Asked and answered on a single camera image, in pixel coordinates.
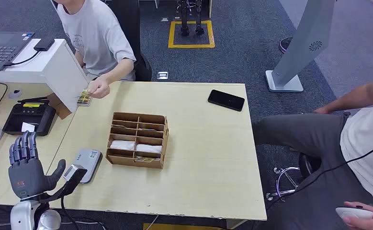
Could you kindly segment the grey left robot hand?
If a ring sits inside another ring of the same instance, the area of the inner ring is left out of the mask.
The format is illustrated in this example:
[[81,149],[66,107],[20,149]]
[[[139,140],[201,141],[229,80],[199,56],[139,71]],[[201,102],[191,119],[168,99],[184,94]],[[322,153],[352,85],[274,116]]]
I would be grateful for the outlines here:
[[54,172],[46,176],[39,160],[36,132],[25,131],[9,148],[8,175],[13,192],[21,199],[28,199],[51,191],[57,186],[66,168],[64,159]]

